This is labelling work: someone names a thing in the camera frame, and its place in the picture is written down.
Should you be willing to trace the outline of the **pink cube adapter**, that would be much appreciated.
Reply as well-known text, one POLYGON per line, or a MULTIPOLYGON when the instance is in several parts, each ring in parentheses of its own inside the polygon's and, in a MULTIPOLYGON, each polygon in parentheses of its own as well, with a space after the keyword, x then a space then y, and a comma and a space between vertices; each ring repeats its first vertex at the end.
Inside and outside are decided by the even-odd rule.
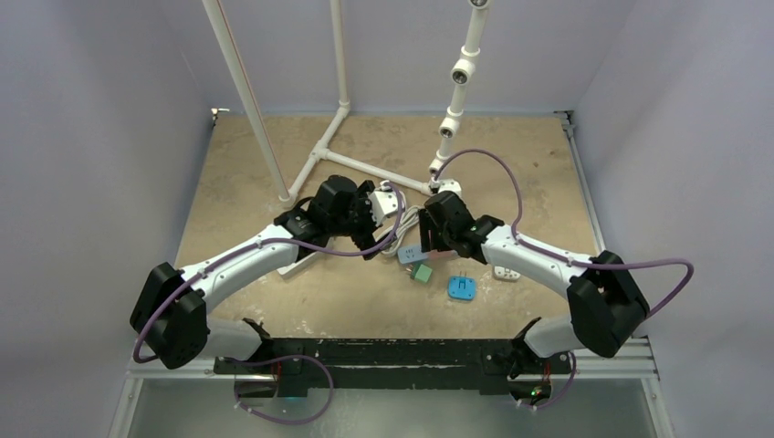
POLYGON ((426 253, 428 260, 443 260, 443 259, 454 259, 458 257, 458 253, 454 250, 447 250, 447 251, 429 251, 426 253))

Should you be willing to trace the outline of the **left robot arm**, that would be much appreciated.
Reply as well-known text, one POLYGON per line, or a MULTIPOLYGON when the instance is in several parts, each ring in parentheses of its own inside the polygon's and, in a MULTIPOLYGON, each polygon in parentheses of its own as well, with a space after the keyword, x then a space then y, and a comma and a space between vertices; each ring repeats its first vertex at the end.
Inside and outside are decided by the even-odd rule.
POLYGON ((147 276, 130 315, 137 338, 133 360, 158 360, 175 370, 199 357, 214 335, 209 315, 227 298, 260 277, 301 262, 308 256, 339 251, 336 237, 355 245, 353 257, 374 258, 396 235, 377 238, 375 231, 402 219, 405 200, 389 181, 355 183, 332 175, 316 193, 301 199, 244 242, 197 264, 155 266, 147 276))

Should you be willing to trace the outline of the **green plug adapter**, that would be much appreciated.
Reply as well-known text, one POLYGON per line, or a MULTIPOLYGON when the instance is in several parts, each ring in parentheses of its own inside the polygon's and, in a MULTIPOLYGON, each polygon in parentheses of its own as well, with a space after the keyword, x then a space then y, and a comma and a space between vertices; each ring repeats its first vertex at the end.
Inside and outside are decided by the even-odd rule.
POLYGON ((424 263, 415 263, 408 268, 408 273, 411 280, 427 284, 432 277, 433 269, 424 263))

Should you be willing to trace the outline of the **white USB power strip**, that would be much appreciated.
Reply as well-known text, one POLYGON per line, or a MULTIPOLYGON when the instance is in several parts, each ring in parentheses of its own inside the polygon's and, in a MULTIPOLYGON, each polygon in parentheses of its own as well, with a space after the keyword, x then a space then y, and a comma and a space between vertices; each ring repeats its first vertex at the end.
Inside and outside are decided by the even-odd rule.
POLYGON ((311 265, 313 265, 320 257, 322 256, 322 253, 320 252, 314 252, 309 255, 304 256, 299 261, 294 262, 293 264, 290 264, 288 266, 280 267, 277 270, 277 273, 283 278, 283 279, 290 279, 296 275, 299 275, 303 270, 309 268, 311 265))

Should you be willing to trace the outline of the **light blue power strip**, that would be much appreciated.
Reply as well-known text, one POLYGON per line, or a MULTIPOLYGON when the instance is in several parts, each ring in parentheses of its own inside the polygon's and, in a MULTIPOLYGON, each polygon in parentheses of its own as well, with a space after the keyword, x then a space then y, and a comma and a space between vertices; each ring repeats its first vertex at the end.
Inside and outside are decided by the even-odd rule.
POLYGON ((420 263, 429 258, 429 254, 422 249, 420 244, 402 246, 396 255, 402 265, 420 263))

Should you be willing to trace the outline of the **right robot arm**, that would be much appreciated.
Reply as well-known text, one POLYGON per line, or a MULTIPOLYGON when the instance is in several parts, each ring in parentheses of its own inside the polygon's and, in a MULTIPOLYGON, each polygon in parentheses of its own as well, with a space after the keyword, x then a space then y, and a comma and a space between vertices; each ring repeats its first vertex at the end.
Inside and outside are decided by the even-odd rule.
POLYGON ((615 253, 573 253, 517 234, 493 216, 475 218, 453 192, 433 195, 423 210, 425 245, 439 244, 463 258, 510 269, 566 299, 567 316, 537 318, 515 336, 512 358, 522 370, 536 370, 548 357, 574 349, 612 358, 650 312, 629 267, 615 253))

